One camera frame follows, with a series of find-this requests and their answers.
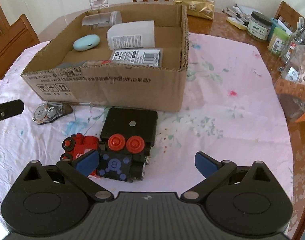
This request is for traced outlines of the red toy train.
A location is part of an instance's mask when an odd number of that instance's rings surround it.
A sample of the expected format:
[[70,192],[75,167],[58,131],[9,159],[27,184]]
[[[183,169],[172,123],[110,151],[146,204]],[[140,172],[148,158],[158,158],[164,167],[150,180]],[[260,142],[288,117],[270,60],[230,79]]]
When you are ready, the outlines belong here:
[[98,178],[99,139],[94,136],[73,134],[62,142],[64,153],[60,160],[70,159],[72,166],[84,176]]

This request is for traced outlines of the black toy train blue cube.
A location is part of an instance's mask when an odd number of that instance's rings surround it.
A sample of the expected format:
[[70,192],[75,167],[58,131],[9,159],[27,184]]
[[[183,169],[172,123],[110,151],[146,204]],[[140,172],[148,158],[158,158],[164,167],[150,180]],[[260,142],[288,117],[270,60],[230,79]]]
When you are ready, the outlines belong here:
[[142,137],[133,135],[126,138],[115,133],[109,137],[99,154],[97,175],[129,183],[143,180],[148,160]]

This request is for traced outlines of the light blue earbud case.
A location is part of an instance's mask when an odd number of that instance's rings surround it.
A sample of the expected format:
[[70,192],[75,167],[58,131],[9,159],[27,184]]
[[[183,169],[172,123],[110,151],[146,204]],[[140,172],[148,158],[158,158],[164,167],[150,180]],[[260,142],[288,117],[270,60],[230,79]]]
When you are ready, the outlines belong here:
[[99,45],[100,37],[95,34],[86,35],[77,39],[73,43],[73,48],[76,51],[86,51]]

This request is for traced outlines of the clear plastic jar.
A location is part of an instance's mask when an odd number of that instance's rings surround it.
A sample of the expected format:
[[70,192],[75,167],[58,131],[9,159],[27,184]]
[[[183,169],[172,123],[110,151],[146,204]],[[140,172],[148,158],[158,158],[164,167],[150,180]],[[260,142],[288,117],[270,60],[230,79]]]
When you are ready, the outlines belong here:
[[85,16],[82,19],[82,26],[92,28],[112,27],[116,24],[123,23],[120,11],[105,12]]

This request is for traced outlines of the white plastic bottle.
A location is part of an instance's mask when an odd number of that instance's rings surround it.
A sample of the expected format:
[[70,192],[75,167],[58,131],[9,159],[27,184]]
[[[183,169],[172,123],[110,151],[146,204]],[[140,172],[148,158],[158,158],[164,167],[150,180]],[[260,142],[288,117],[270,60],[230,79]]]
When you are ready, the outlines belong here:
[[154,48],[155,22],[136,21],[115,24],[107,31],[110,50],[128,48]]

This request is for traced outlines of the black box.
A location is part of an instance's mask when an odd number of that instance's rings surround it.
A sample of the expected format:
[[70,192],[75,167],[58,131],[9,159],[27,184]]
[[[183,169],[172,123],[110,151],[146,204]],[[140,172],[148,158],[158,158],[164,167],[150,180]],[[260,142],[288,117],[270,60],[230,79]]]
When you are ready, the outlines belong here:
[[155,144],[158,114],[156,111],[111,108],[108,110],[100,139],[108,142],[111,136],[120,134],[128,141],[133,136],[138,136],[144,141],[143,154],[149,155]]

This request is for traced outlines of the pink floral tablecloth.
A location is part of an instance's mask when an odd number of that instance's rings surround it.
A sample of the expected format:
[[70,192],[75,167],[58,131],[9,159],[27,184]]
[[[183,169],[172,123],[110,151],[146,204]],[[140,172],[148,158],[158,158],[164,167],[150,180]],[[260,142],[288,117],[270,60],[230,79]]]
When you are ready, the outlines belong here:
[[[20,115],[0,124],[0,219],[8,239],[285,239],[293,213],[293,162],[283,110],[256,47],[189,34],[184,100],[177,112],[82,104],[39,126],[42,101],[22,79],[48,43],[26,49],[0,83],[0,104],[22,100]],[[155,144],[143,180],[89,178],[113,194],[94,201],[56,164],[62,142],[81,133],[100,139],[108,110],[156,111]],[[203,201],[181,194],[205,178],[195,167],[204,152],[237,170]]]

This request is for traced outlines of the wooden chair at left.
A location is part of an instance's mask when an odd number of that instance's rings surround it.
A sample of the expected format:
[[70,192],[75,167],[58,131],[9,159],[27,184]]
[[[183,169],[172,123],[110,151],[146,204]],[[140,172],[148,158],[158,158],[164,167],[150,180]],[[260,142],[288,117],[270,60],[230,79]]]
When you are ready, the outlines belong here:
[[0,81],[21,53],[40,43],[25,14],[0,37]]

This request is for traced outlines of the large clear jar black lid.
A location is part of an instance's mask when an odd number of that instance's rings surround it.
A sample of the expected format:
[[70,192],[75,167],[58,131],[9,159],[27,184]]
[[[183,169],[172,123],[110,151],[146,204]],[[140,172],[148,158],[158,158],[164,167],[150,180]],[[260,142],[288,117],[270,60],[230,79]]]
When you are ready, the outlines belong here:
[[291,122],[305,121],[305,41],[295,47],[277,82],[275,92],[285,117]]

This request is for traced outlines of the cardboard box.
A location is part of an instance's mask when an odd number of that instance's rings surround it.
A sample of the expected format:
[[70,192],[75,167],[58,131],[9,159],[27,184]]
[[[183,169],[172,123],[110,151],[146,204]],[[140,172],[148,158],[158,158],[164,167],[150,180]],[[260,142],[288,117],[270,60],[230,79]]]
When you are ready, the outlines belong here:
[[[162,49],[161,67],[111,61],[107,28],[82,26],[85,11],[76,16],[27,64],[22,79],[44,101],[120,106],[177,112],[181,109],[188,67],[188,20],[183,5],[134,2],[105,8],[120,11],[124,22],[154,21],[155,47]],[[100,37],[96,47],[76,51],[73,43],[86,35]],[[56,69],[64,62],[86,61],[82,67]]]

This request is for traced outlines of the green lid container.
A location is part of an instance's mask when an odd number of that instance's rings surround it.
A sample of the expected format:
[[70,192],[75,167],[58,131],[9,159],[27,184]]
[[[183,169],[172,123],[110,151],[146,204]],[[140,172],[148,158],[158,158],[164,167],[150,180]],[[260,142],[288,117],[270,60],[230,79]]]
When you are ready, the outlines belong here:
[[289,35],[285,32],[285,30],[275,27],[268,45],[268,50],[275,55],[280,55],[288,40]]

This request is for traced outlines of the small glass jar black lid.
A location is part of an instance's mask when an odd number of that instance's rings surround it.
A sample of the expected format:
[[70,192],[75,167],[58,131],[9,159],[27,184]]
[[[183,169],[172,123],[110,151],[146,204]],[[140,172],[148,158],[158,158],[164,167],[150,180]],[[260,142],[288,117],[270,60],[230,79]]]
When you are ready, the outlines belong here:
[[247,33],[258,40],[266,41],[272,27],[272,22],[269,18],[260,12],[253,11],[248,23]]

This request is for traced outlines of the stack of papers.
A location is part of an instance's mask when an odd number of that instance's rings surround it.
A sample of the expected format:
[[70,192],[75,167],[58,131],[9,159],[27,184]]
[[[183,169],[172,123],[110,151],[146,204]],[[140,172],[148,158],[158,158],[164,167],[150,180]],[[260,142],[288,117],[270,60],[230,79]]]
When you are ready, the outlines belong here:
[[251,16],[244,14],[237,5],[226,7],[222,9],[222,12],[226,14],[226,21],[234,27],[239,30],[246,30],[248,28]]

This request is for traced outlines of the pen holder with pens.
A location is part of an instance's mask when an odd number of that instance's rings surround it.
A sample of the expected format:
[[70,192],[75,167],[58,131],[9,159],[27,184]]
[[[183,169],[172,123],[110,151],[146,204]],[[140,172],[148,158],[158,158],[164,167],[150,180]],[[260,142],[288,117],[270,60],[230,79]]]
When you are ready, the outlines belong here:
[[305,18],[299,17],[297,28],[292,33],[292,37],[297,44],[301,44],[305,41]]

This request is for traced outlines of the wooden chair far right corner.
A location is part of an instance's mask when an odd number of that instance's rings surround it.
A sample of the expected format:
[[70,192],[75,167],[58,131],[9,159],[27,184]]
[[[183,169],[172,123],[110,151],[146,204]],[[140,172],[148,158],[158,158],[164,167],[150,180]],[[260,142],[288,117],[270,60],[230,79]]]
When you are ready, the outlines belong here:
[[277,9],[277,12],[274,16],[276,20],[281,18],[282,23],[284,23],[287,27],[296,28],[297,23],[299,22],[299,18],[304,18],[301,14],[299,14],[296,10],[294,10],[291,6],[289,6],[285,1],[280,3],[280,6]]

